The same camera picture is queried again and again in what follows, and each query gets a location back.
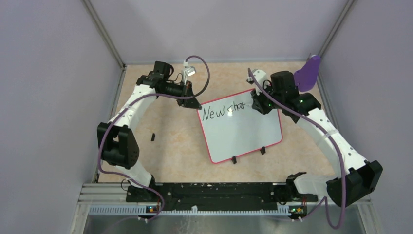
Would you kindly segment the pink framed whiteboard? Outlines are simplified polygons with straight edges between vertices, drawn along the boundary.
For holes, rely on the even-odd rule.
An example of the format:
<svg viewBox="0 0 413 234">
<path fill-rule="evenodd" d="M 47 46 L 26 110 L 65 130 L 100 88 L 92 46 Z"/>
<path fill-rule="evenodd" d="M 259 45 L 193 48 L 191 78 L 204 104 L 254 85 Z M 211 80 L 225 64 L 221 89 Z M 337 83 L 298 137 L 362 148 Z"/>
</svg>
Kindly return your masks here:
<svg viewBox="0 0 413 234">
<path fill-rule="evenodd" d="M 252 108 L 251 90 L 202 103 L 198 119 L 212 163 L 260 151 L 283 139 L 280 113 Z"/>
</svg>

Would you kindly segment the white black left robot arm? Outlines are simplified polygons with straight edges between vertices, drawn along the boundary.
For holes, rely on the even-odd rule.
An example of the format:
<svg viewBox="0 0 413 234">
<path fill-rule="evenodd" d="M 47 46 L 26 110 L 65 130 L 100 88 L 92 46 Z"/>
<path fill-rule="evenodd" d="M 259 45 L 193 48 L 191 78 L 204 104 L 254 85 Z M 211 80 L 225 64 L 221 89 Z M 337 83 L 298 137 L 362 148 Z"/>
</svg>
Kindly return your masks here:
<svg viewBox="0 0 413 234">
<path fill-rule="evenodd" d="M 196 73 L 196 69 L 189 65 L 188 59 L 183 62 L 179 83 L 169 79 L 173 72 L 171 64 L 156 61 L 153 70 L 137 80 L 131 96 L 120 111 L 97 127 L 99 172 L 127 179 L 130 188 L 137 192 L 142 201 L 152 201 L 161 195 L 151 185 L 154 182 L 152 175 L 138 160 L 140 149 L 134 130 L 149 106 L 159 97 L 175 99 L 178 106 L 183 108 L 201 110 L 197 96 L 209 84 L 205 83 L 198 93 L 193 92 L 193 84 L 188 78 Z"/>
</svg>

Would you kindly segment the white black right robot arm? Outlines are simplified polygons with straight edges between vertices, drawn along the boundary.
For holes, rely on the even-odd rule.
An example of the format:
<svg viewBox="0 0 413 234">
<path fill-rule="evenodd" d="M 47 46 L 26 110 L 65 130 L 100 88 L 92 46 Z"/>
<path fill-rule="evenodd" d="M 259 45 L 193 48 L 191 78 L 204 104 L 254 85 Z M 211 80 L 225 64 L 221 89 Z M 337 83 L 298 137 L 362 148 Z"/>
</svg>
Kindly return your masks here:
<svg viewBox="0 0 413 234">
<path fill-rule="evenodd" d="M 372 193 L 383 172 L 377 161 L 369 161 L 341 135 L 328 119 L 321 104 L 311 93 L 301 93 L 289 71 L 268 76 L 264 71 L 248 70 L 247 82 L 255 85 L 251 91 L 252 108 L 266 115 L 273 109 L 302 128 L 328 159 L 333 177 L 301 172 L 287 179 L 286 196 L 292 201 L 305 194 L 326 196 L 339 207 L 347 207 Z"/>
</svg>

